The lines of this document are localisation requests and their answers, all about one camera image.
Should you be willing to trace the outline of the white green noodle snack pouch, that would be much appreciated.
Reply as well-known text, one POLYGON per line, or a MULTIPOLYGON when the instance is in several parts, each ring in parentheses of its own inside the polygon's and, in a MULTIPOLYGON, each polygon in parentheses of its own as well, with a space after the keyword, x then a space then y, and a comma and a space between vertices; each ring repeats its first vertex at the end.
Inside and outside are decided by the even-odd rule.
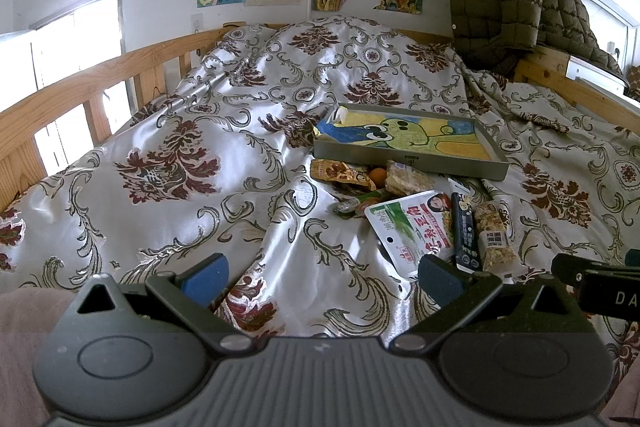
POLYGON ((451 202, 445 193, 426 191, 380 202, 364 214, 404 279, 418 276, 424 256, 449 260, 454 255, 451 202))

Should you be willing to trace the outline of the floral satin bed quilt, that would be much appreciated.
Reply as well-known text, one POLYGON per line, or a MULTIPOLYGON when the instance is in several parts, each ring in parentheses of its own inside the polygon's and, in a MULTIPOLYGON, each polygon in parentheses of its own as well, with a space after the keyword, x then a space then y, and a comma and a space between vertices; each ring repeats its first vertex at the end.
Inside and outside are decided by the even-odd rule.
POLYGON ((557 254, 620 263, 639 244, 639 140, 547 89, 472 72, 449 46, 332 17, 226 35, 176 92, 1 216, 1 288, 140 283, 213 253, 217 313, 257 336, 390 338, 435 303, 386 260, 369 223, 332 211, 310 174, 312 129, 336 103, 475 117, 509 170, 475 181, 526 275, 557 254))

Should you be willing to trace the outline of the clear nut bar packet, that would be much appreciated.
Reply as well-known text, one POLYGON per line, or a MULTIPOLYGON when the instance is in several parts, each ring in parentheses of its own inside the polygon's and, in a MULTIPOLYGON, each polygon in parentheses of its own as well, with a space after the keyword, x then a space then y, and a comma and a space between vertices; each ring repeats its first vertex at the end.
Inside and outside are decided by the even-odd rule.
POLYGON ((493 202, 483 202, 475 207, 477 245, 484 269, 494 273, 506 272, 515 261, 515 253, 506 236, 498 208, 493 202))

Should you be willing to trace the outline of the orange fruit snack bag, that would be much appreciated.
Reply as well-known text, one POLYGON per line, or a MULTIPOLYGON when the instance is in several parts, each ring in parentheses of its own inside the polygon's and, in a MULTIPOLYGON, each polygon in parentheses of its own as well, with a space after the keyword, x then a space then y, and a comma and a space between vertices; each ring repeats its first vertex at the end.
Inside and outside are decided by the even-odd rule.
POLYGON ((364 210, 380 202, 386 202, 394 197, 392 193, 386 190, 378 190, 366 194, 349 196, 346 199, 336 202, 332 206, 332 211, 342 219, 350 219, 353 217, 361 217, 364 210))

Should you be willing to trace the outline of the bright window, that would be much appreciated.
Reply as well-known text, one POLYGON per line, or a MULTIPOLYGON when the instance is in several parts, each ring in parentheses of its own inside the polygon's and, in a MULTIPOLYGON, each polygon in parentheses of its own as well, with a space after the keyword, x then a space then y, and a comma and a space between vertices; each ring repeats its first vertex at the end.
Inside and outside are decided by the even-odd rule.
MULTIPOLYGON (((1 36, 1 108, 125 52, 122 0, 81 0, 1 36)), ((93 148, 85 109, 78 105, 35 134, 47 174, 93 148)))

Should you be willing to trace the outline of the dark green quilted jacket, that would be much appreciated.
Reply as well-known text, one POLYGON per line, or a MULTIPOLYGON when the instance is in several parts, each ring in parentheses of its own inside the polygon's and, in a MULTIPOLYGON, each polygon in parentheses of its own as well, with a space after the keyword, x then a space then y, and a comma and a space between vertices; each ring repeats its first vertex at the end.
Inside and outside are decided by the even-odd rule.
POLYGON ((598 45, 582 0, 450 0, 450 14, 454 49, 470 69, 511 77, 545 46, 623 76, 598 45))

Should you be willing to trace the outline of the small orange fruit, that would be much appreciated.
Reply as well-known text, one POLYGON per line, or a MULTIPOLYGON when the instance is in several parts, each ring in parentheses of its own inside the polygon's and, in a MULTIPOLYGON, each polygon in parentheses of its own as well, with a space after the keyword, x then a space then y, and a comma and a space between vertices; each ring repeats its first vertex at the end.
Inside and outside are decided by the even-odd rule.
POLYGON ((382 167, 374 168, 369 172, 369 176, 377 187, 382 187, 385 185, 387 170, 382 167))

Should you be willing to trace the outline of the golden brown snack packet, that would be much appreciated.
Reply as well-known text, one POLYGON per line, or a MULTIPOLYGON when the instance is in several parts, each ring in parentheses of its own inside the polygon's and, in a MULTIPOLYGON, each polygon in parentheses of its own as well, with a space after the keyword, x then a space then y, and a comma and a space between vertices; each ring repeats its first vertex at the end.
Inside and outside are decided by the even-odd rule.
POLYGON ((367 173, 352 168, 343 161, 314 159, 311 161, 311 178, 322 182, 335 182, 365 187, 370 191, 376 185, 367 173))

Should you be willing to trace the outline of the dark blue milk powder sachet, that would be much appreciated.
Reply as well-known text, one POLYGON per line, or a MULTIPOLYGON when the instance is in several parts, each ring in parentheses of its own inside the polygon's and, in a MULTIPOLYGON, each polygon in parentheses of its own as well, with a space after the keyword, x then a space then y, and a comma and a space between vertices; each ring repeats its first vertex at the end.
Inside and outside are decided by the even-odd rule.
POLYGON ((478 249, 475 216, 468 195, 459 192, 451 194, 451 216, 457 268, 468 273, 482 271, 483 261, 478 249))

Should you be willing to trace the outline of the wooden right bed frame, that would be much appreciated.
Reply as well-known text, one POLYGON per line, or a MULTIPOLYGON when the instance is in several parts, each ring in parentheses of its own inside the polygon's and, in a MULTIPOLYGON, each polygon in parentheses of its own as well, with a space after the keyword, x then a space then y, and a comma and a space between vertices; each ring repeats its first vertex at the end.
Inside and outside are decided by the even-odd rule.
POLYGON ((581 58, 536 46, 518 62, 514 80, 551 89, 570 105, 639 133, 639 103, 625 95, 625 81, 581 58))

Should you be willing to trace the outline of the grey cardboard tray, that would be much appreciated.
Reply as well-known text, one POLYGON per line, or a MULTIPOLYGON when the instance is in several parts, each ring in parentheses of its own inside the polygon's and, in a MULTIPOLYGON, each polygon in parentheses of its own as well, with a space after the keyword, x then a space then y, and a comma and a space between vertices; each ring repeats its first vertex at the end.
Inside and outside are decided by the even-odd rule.
POLYGON ((473 121, 476 126, 476 130, 480 135, 480 142, 488 148, 491 158, 489 160, 478 160, 445 155, 413 154, 409 152, 401 152, 401 150, 383 150, 382 148, 377 147, 340 144, 318 139, 314 135, 314 156, 318 159, 333 159, 347 162, 347 164, 374 167, 383 167, 386 165, 387 161, 392 160, 424 172, 446 174, 447 176, 466 176, 467 178, 488 179, 492 181, 502 181, 506 177, 506 173, 509 169, 509 161, 506 159, 506 155, 502 153, 502 150, 500 150, 495 141, 491 139, 491 136, 485 127, 474 118, 439 113, 426 113, 419 112, 418 110, 402 109, 397 107, 357 104, 336 104, 328 113, 326 113, 326 115, 328 115, 332 109, 336 109, 337 106, 340 105, 346 105, 347 107, 354 109, 380 110, 381 112, 390 113, 407 113, 412 116, 432 116, 473 121))

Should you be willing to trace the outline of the colourful cartoon drawing liner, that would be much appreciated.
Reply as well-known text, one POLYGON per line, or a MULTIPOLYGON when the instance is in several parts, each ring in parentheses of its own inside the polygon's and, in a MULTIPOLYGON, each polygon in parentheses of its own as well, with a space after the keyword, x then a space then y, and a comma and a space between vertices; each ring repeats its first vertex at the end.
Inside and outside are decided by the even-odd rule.
POLYGON ((473 121, 337 106, 317 124, 318 139, 346 145, 489 160, 473 121))

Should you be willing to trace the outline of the wooden bed rail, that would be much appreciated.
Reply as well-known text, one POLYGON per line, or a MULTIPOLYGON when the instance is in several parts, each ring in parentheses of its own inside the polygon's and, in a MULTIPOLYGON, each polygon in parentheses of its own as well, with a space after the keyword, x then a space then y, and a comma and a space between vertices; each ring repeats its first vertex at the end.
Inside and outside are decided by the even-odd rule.
POLYGON ((184 77, 192 68, 191 55, 204 54, 235 28, 197 32, 134 50, 70 75, 29 95, 1 113, 1 207, 24 194, 47 176, 36 133, 72 109, 84 110, 93 144, 104 143, 112 130, 103 93, 125 80, 134 84, 134 107, 145 106, 167 92, 165 64, 176 60, 184 77))

